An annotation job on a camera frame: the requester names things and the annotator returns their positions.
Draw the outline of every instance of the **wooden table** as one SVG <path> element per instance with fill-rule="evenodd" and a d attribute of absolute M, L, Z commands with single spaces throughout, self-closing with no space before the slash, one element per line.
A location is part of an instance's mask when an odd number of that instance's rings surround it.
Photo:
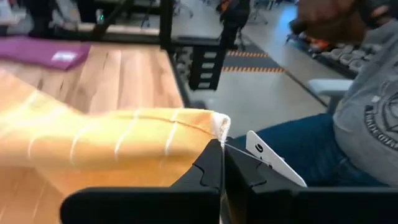
<path fill-rule="evenodd" d="M 158 46 L 93 44 L 87 61 L 69 72 L 3 60 L 0 68 L 84 113 L 183 106 Z M 0 183 L 0 224 L 59 222 L 66 195 L 35 169 L 1 167 Z"/>

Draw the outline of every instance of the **white label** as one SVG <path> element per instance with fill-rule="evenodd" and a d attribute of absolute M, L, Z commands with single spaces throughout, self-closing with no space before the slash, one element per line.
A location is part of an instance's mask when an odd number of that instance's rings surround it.
<path fill-rule="evenodd" d="M 57 52 L 51 60 L 59 60 L 64 62 L 71 62 L 76 58 L 77 54 L 73 52 Z"/>
<path fill-rule="evenodd" d="M 279 174 L 302 187 L 307 186 L 301 176 L 283 158 L 278 156 L 254 131 L 249 131 L 246 135 L 246 149 L 258 159 L 270 165 Z"/>

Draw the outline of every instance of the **white paper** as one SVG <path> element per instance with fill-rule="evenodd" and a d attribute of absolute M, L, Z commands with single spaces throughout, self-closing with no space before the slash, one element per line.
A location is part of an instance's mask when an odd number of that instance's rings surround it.
<path fill-rule="evenodd" d="M 15 20 L 8 0 L 0 0 L 0 24 Z"/>
<path fill-rule="evenodd" d="M 279 174 L 302 187 L 307 187 L 301 176 L 299 176 L 283 158 L 278 156 L 278 154 L 276 154 L 254 131 L 249 131 L 246 135 L 246 149 L 258 159 L 271 165 L 272 169 Z"/>
<path fill-rule="evenodd" d="M 67 51 L 59 51 L 53 55 L 53 61 L 64 61 L 64 62 L 71 62 L 76 58 L 77 54 L 74 52 L 67 52 Z"/>

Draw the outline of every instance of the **chair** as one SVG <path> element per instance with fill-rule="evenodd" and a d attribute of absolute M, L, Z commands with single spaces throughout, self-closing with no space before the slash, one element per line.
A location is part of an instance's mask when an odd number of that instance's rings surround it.
<path fill-rule="evenodd" d="M 308 87 L 317 96 L 330 97 L 327 112 L 333 114 L 352 83 L 345 79 L 313 79 L 308 82 Z"/>

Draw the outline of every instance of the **gray floor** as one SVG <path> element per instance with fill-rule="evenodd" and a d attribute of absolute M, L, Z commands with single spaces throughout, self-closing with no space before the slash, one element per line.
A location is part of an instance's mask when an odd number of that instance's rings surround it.
<path fill-rule="evenodd" d="M 181 16 L 175 17 L 173 35 L 219 36 L 222 26 L 212 8 L 199 0 L 183 0 L 183 3 L 195 15 L 189 19 L 183 10 Z M 285 45 L 289 34 L 287 24 L 295 18 L 293 4 L 282 4 L 261 13 L 269 21 L 268 25 L 248 25 L 244 34 L 280 66 L 303 83 L 313 78 L 343 78 L 295 47 Z M 317 100 L 284 73 L 224 72 L 217 91 L 190 91 L 190 96 L 193 100 L 204 100 L 211 110 L 229 115 L 232 120 L 229 135 L 232 137 L 325 111 Z"/>

